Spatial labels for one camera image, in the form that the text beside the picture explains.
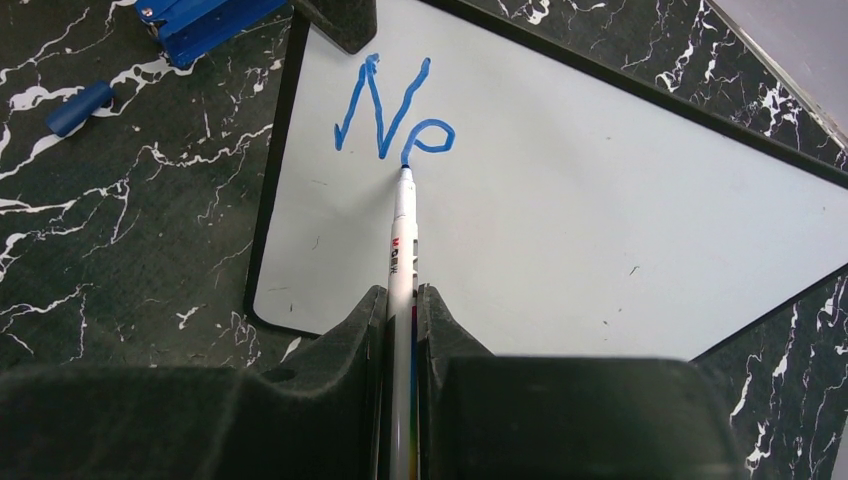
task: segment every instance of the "white board surface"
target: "white board surface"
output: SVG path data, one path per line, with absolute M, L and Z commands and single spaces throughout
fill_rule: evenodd
M 357 55 L 309 34 L 262 320 L 324 333 L 386 284 L 401 151 L 425 119 L 455 138 L 409 157 L 420 281 L 497 354 L 690 359 L 848 263 L 841 187 L 417 0 L 377 5 Z M 385 159 L 367 81 L 334 137 L 375 53 L 384 135 L 430 59 Z

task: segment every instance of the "black whiteboard frame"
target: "black whiteboard frame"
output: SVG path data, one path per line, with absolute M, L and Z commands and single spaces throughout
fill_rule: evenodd
M 561 47 L 511 23 L 504 18 L 492 15 L 485 10 L 463 3 L 460 0 L 420 1 L 848 190 L 848 173 L 821 162 L 809 155 L 793 150 L 762 134 L 748 130 L 731 122 L 730 120 L 712 114 L 699 105 L 660 90 L 655 85 L 625 75 L 618 70 L 606 67 L 576 52 Z M 259 212 L 256 221 L 256 231 L 253 247 L 250 253 L 244 308 L 247 314 L 250 315 L 254 321 L 257 321 L 264 326 L 296 333 L 309 338 L 315 338 L 318 335 L 270 324 L 260 318 L 253 308 L 253 303 L 256 298 L 256 290 L 259 284 L 259 270 L 262 266 L 262 259 L 265 253 L 265 242 L 268 236 L 271 216 L 274 212 L 277 185 L 283 165 L 283 153 L 285 151 L 286 138 L 291 124 L 294 100 L 297 94 L 297 84 L 300 79 L 300 69 L 303 64 L 303 57 L 306 51 L 306 41 L 309 36 L 310 26 L 309 20 L 295 11 L 291 21 L 291 28 L 289 30 L 285 63 L 283 65 L 282 79 L 280 82 L 280 93 L 277 98 L 274 126 L 268 148 L 268 162 L 265 167 L 265 180 L 262 185 Z M 820 281 L 805 288 L 797 295 L 776 306 L 765 315 L 753 320 L 747 326 L 696 357 L 695 360 L 703 358 L 709 353 L 720 349 L 722 346 L 731 342 L 734 338 L 744 334 L 752 328 L 755 328 L 774 314 L 791 306 L 799 299 L 809 294 L 810 291 L 822 287 L 837 276 L 846 272 L 848 272 L 848 264 L 839 267 Z

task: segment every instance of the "marble countertop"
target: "marble countertop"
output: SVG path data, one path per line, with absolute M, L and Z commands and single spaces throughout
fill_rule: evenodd
M 257 329 L 242 308 L 289 21 L 271 16 L 180 71 L 132 3 L 0 5 L 0 369 L 266 370 L 308 341 Z M 704 1 L 473 3 L 846 168 Z M 47 114 L 101 79 L 116 104 L 50 135 Z M 830 475 L 848 408 L 846 282 L 697 360 L 756 478 Z

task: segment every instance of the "table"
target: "table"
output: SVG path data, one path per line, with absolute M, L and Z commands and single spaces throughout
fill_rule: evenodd
M 845 168 L 703 1 L 474 3 Z M 266 370 L 308 342 L 242 308 L 289 21 L 272 15 L 179 71 L 131 4 L 0 6 L 0 369 Z M 115 106 L 65 140 L 48 135 L 61 98 L 100 79 L 117 82 Z M 830 475 L 848 408 L 846 282 L 697 360 L 756 478 Z

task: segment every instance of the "marker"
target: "marker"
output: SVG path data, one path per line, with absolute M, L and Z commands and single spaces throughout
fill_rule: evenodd
M 415 182 L 412 169 L 400 170 L 395 219 L 389 258 L 388 319 L 394 323 L 391 379 L 391 431 L 388 445 L 389 478 L 416 478 L 417 398 L 415 343 L 417 340 L 415 301 L 418 289 L 418 224 L 415 219 Z

